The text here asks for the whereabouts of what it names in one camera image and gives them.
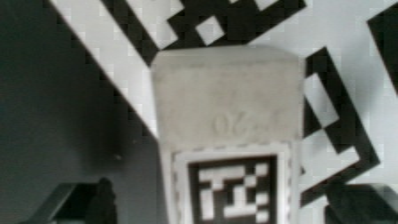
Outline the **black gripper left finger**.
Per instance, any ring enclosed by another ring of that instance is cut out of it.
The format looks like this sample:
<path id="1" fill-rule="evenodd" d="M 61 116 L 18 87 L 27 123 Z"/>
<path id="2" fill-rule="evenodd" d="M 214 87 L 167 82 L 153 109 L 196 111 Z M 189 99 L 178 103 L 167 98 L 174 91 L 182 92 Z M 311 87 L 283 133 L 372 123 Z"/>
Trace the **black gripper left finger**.
<path id="1" fill-rule="evenodd" d="M 62 183 L 23 224 L 116 224 L 112 181 Z"/>

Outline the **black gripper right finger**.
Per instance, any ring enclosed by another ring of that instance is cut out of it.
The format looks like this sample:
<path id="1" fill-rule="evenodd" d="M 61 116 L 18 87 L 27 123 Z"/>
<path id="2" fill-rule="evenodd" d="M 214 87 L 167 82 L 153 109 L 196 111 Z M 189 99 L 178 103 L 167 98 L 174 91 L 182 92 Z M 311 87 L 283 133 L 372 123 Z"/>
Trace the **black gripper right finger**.
<path id="1" fill-rule="evenodd" d="M 386 184 L 334 184 L 325 224 L 398 224 L 398 193 Z"/>

